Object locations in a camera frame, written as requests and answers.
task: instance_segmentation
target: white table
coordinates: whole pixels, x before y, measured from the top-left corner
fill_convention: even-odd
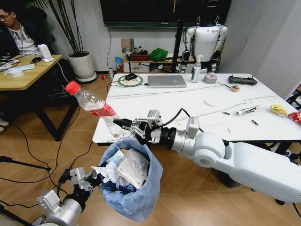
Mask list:
[[[117,81],[125,74],[116,74],[113,81]],[[138,74],[147,83],[148,75],[166,74]],[[192,83],[191,74],[181,74],[187,84],[186,88],[148,88],[140,85],[132,88],[112,86],[106,99],[120,118],[134,119],[146,117],[149,110],[158,109],[163,122],[167,122],[184,108],[190,115],[199,118],[203,131],[218,134],[228,141],[245,142],[300,142],[301,126],[288,117],[280,117],[270,111],[272,104],[282,105],[289,113],[296,112],[285,100],[258,81],[257,85],[239,85],[240,91],[235,93],[229,88],[216,83],[209,85],[200,81]],[[231,74],[216,74],[219,82],[230,85],[228,77]],[[236,77],[250,77],[250,74],[233,74]],[[205,99],[215,95],[223,99],[218,106],[209,106]],[[243,116],[236,114],[237,110],[260,105],[259,112],[247,113]],[[188,117],[181,113],[168,127],[185,129]],[[116,141],[110,134],[104,121],[99,120],[93,141],[100,145],[109,145]]]

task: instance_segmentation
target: black remote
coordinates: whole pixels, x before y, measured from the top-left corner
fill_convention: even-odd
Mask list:
[[[241,84],[250,84],[250,85],[256,85],[257,81],[252,77],[252,78],[239,78],[239,77],[234,77],[229,76],[228,78],[229,83],[241,83]]]

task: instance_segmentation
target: mouse pad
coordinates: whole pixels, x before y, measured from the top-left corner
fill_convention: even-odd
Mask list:
[[[130,81],[127,81],[124,79],[125,79],[125,75],[119,78],[119,80],[118,80],[119,85],[125,86],[125,87],[132,87],[132,86],[138,86],[138,85],[142,84],[142,82],[143,82],[143,78],[141,78],[139,75],[137,75],[137,78],[132,79]]]

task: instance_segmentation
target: white shirt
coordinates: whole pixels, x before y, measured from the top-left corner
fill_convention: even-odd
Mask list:
[[[20,30],[16,31],[8,27],[21,55],[40,54],[39,48],[34,41],[25,33],[24,27],[20,24]]]

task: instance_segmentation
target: white wall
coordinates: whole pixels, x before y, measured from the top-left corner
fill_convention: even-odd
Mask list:
[[[103,25],[100,1],[75,0],[75,5],[84,49],[92,53],[96,71],[107,71],[106,59],[110,40],[108,28]],[[57,53],[63,54],[65,57],[72,52],[72,49],[50,8],[47,10],[47,14],[52,34],[56,38],[52,47]],[[109,67],[115,65],[115,57],[123,57],[124,55],[121,52],[121,38],[134,38],[135,47],[142,46],[149,53],[156,48],[164,48],[170,53],[174,51],[175,28],[110,28],[110,32]],[[180,53],[183,49],[183,43],[181,43]]]
[[[220,73],[250,73],[286,99],[301,82],[300,0],[232,0]]]

